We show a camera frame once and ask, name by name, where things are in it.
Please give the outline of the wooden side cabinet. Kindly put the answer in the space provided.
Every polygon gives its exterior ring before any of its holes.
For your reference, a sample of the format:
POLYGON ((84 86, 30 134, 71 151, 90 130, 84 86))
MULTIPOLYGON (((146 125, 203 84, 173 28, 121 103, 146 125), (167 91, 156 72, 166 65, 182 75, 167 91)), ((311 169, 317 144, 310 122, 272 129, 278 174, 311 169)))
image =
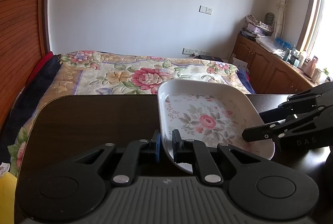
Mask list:
POLYGON ((244 36, 236 38, 231 56, 247 63, 250 83, 256 93, 296 94, 316 86, 299 68, 244 36))

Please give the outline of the stack of books and papers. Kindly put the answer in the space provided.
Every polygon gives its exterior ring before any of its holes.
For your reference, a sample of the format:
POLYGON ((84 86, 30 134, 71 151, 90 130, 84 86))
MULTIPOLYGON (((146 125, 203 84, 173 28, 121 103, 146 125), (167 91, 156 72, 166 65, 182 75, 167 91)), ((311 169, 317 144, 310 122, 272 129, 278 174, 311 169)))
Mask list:
POLYGON ((252 35, 253 38, 257 36, 272 36, 274 28, 261 21, 258 21, 253 15, 249 14, 244 18, 242 32, 252 35))

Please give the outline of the wooden louvred wardrobe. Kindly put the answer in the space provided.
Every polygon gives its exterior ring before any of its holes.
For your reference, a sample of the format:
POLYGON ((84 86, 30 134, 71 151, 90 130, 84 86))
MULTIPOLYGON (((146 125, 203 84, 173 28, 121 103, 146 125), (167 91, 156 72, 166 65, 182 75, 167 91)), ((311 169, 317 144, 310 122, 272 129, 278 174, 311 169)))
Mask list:
POLYGON ((1 0, 1 122, 49 51, 47 0, 1 0))

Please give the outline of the dark blue blanket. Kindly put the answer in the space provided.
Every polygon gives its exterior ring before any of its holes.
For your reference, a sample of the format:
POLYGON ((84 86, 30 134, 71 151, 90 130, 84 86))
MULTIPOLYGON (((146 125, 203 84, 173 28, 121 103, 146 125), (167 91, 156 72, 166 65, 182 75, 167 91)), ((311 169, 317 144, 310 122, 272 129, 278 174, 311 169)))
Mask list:
POLYGON ((61 55, 54 55, 29 85, 19 93, 1 127, 1 168, 17 175, 31 128, 43 106, 41 99, 54 81, 60 67, 61 55))

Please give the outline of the clear plastic bag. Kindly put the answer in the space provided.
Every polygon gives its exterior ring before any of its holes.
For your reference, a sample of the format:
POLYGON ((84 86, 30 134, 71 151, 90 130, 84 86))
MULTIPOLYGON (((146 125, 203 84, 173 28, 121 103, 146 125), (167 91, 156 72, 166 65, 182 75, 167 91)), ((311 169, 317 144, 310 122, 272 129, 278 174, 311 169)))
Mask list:
POLYGON ((259 36, 256 38, 256 43, 272 54, 282 55, 285 53, 283 47, 270 36, 259 36))

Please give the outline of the floral square plate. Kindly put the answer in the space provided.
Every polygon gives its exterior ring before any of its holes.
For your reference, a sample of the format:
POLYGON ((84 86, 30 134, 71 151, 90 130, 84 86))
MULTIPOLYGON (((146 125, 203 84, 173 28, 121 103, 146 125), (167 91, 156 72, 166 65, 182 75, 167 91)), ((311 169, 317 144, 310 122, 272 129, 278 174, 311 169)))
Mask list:
POLYGON ((263 124, 249 98, 240 90, 217 83, 174 79, 157 92, 162 144, 173 158, 172 132, 184 140, 198 140, 207 147, 227 143, 265 159, 272 159, 272 140, 246 142, 242 132, 263 124))

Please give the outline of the wall socket strip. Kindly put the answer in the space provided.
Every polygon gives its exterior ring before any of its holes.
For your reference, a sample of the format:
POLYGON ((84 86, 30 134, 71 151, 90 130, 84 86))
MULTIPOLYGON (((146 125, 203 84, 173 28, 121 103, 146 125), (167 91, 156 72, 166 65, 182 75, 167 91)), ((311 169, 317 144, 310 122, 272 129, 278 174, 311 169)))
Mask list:
POLYGON ((182 54, 189 56, 210 56, 211 53, 207 51, 200 51, 198 49, 183 48, 182 54))

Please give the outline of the bottles on cabinet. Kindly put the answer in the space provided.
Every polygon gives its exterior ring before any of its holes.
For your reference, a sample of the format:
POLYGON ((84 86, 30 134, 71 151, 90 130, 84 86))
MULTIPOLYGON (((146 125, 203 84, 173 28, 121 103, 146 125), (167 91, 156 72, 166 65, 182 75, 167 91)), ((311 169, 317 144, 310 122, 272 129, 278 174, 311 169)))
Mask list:
POLYGON ((283 61, 290 64, 293 68, 300 70, 313 83, 319 85, 325 82, 332 82, 332 79, 328 76, 328 72, 317 67, 317 57, 313 57, 314 63, 310 65, 312 59, 307 56, 306 51, 298 51, 296 47, 281 38, 275 38, 275 43, 283 50, 283 61))

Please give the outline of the floral bed quilt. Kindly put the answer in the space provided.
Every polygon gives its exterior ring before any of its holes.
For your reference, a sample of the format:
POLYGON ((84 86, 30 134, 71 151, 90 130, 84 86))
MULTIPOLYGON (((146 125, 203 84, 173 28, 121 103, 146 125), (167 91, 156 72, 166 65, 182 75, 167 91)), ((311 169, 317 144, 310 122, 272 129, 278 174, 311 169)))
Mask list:
POLYGON ((245 94, 255 92, 246 72, 217 59, 76 51, 61 54, 60 62, 54 81, 41 99, 43 106, 63 95, 156 94, 170 79, 227 84, 245 94))

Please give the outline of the white wall switch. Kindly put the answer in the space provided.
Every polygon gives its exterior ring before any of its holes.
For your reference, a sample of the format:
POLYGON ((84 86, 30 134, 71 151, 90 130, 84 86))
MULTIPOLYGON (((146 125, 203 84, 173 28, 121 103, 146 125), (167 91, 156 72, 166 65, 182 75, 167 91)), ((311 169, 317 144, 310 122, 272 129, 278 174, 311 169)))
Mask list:
POLYGON ((213 9, 210 8, 210 7, 206 7, 206 6, 203 6, 203 5, 201 5, 201 6, 199 7, 199 12, 200 12, 200 13, 204 13, 204 14, 211 15, 211 14, 212 14, 212 11, 213 11, 213 9))

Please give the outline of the white cardboard box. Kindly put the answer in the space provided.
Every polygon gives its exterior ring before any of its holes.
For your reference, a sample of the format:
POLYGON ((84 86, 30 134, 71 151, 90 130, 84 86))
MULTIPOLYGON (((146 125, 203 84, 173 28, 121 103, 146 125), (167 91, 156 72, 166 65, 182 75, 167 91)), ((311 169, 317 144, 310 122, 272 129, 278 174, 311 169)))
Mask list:
POLYGON ((231 63, 235 65, 237 68, 242 69, 244 72, 247 72, 247 66, 248 66, 247 62, 244 62, 240 59, 233 57, 231 63))

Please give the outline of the window with wooden frame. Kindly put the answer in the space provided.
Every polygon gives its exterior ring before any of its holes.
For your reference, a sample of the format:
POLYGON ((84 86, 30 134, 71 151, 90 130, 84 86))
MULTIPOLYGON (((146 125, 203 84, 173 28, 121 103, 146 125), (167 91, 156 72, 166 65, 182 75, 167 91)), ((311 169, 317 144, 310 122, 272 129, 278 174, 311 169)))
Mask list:
POLYGON ((332 0, 309 0, 297 47, 332 72, 332 0))

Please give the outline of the red folded blanket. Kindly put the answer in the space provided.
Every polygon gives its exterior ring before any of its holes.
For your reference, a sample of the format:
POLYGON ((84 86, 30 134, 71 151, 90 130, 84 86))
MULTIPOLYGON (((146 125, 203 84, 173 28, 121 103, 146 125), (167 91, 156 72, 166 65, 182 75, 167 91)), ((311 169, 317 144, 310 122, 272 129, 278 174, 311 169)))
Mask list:
POLYGON ((32 73, 30 74, 29 78, 26 81, 26 85, 29 85, 36 75, 40 72, 40 70, 54 57, 54 53, 52 51, 48 52, 45 56, 43 56, 38 63, 35 65, 32 73))

